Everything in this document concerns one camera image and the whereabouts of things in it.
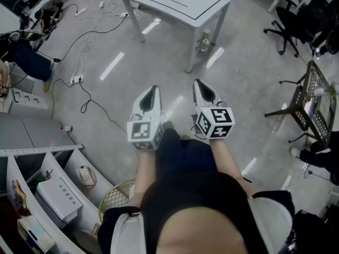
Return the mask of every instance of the telephone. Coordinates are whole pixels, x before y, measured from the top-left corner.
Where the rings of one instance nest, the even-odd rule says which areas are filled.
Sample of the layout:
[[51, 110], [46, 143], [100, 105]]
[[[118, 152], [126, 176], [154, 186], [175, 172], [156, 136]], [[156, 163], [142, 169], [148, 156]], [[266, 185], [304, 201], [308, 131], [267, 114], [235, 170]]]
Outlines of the telephone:
[[76, 170], [78, 175], [79, 181], [84, 185], [86, 188], [92, 188], [96, 184], [96, 177], [94, 171], [88, 166], [80, 166]]

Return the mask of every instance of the white table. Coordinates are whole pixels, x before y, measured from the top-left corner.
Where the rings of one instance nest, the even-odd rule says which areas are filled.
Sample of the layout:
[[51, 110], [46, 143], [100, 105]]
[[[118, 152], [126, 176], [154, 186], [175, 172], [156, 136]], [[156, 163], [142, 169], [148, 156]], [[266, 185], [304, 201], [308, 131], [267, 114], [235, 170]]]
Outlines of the white table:
[[216, 44], [228, 4], [231, 0], [122, 0], [140, 42], [144, 42], [145, 36], [142, 34], [137, 18], [133, 12], [130, 1], [150, 7], [185, 24], [189, 29], [189, 45], [186, 58], [185, 71], [191, 72], [195, 59], [197, 41], [207, 23], [215, 17], [219, 17], [215, 28], [212, 44]]

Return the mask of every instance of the desk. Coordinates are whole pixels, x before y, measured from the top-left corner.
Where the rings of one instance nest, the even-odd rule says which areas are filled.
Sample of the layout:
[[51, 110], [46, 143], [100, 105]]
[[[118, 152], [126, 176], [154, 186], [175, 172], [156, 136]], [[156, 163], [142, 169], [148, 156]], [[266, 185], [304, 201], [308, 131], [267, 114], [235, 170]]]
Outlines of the desk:
[[191, 72], [197, 49], [197, 41], [207, 23], [215, 17], [219, 17], [215, 28], [212, 44], [216, 44], [224, 17], [227, 12], [228, 4], [231, 0], [122, 0], [135, 32], [140, 42], [145, 40], [142, 34], [137, 18], [133, 12], [130, 1], [137, 2], [147, 6], [154, 11], [160, 12], [170, 19], [180, 21], [185, 24], [189, 30], [189, 45], [186, 57], [185, 71]]
[[[297, 85], [290, 106], [283, 110], [265, 114], [265, 117], [291, 114], [304, 133], [300, 137], [291, 141], [289, 140], [288, 142], [294, 142], [307, 135], [316, 139], [320, 146], [326, 149], [335, 119], [336, 97], [329, 96], [327, 92], [329, 84], [318, 66], [311, 60], [307, 65], [306, 73], [297, 82], [280, 81], [279, 83], [292, 83]], [[325, 112], [326, 115], [319, 110], [320, 97], [314, 96], [314, 90], [318, 88], [325, 90], [322, 97], [326, 97], [329, 102], [326, 108], [327, 111]]]

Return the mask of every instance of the concrete floor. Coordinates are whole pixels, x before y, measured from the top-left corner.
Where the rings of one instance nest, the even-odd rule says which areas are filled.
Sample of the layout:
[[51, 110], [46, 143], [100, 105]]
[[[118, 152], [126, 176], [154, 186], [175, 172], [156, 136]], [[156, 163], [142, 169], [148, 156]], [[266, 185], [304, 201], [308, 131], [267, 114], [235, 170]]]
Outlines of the concrete floor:
[[[111, 14], [101, 16], [96, 12], [100, 1], [114, 5], [121, 3], [120, 0], [67, 1], [66, 5], [76, 3], [79, 8], [87, 7], [87, 11], [77, 17], [82, 20], [77, 20], [75, 9], [69, 8], [40, 51], [51, 57], [62, 57], [79, 35], [92, 28], [94, 20], [89, 17], [96, 18], [96, 21], [101, 17], [96, 28], [98, 31], [107, 31], [118, 25], [120, 17], [109, 15], [126, 11], [123, 5]], [[289, 155], [287, 140], [302, 134], [301, 130], [290, 116], [264, 117], [264, 113], [278, 110], [284, 103], [289, 104], [293, 95], [294, 85], [279, 85], [278, 81], [299, 79], [306, 71], [303, 60], [311, 59], [308, 47], [301, 43], [298, 48], [303, 60], [295, 58], [290, 48], [283, 56], [279, 55], [282, 39], [263, 33], [263, 29], [271, 27], [275, 19], [275, 11], [272, 15], [266, 11], [272, 2], [233, 0], [217, 45], [200, 55], [190, 74], [183, 71], [186, 34], [167, 23], [160, 21], [146, 35], [143, 44], [133, 36], [130, 20], [109, 34], [92, 34], [88, 41], [93, 41], [93, 46], [83, 53], [83, 87], [107, 109], [112, 119], [126, 128], [135, 98], [151, 85], [158, 85], [167, 119], [174, 123], [179, 134], [193, 137], [190, 133], [193, 125], [191, 114], [194, 113], [192, 82], [201, 78], [211, 83], [233, 109], [236, 126], [227, 138], [227, 144], [241, 170], [251, 163], [245, 177], [261, 189], [279, 189], [286, 176], [291, 175], [288, 190], [293, 194], [296, 208], [318, 214], [332, 186], [315, 176], [304, 180], [304, 163]], [[154, 17], [143, 14], [138, 20], [144, 29]], [[70, 80], [84, 41], [85, 37], [73, 46], [62, 63], [55, 65], [53, 80]], [[211, 63], [209, 59], [221, 50], [222, 54]], [[121, 52], [124, 54], [122, 59], [101, 81], [101, 74]], [[329, 80], [338, 77], [337, 61], [337, 57], [331, 56], [317, 61]], [[39, 86], [34, 90], [36, 94], [43, 94]], [[44, 96], [51, 100], [50, 92]], [[114, 184], [134, 178], [137, 158], [133, 146], [95, 104], [89, 103], [87, 112], [80, 112], [80, 107], [88, 100], [80, 86], [63, 86], [54, 91], [54, 96], [53, 118], [74, 127], [71, 136], [85, 146], [84, 153], [93, 165]], [[302, 139], [294, 146], [302, 148], [304, 143]], [[328, 177], [325, 170], [313, 168], [313, 171]]]

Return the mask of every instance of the black office chair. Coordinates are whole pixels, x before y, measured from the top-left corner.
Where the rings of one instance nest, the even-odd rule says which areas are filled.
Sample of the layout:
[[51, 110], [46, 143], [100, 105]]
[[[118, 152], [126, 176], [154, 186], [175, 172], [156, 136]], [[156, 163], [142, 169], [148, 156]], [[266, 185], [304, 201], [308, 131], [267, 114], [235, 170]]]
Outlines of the black office chair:
[[[272, 32], [284, 38], [283, 50], [279, 51], [280, 55], [285, 53], [287, 42], [289, 42], [296, 51], [295, 57], [299, 57], [299, 51], [296, 47], [297, 39], [303, 44], [312, 42], [316, 34], [327, 27], [328, 23], [334, 18], [335, 12], [326, 0], [311, 0], [308, 5], [302, 6], [295, 15], [289, 11], [291, 5], [295, 4], [291, 0], [286, 1], [288, 2], [287, 8], [276, 8], [284, 28], [277, 21], [273, 21], [272, 25], [276, 24], [280, 30], [264, 29], [264, 33]], [[292, 38], [296, 38], [296, 44], [293, 43]]]

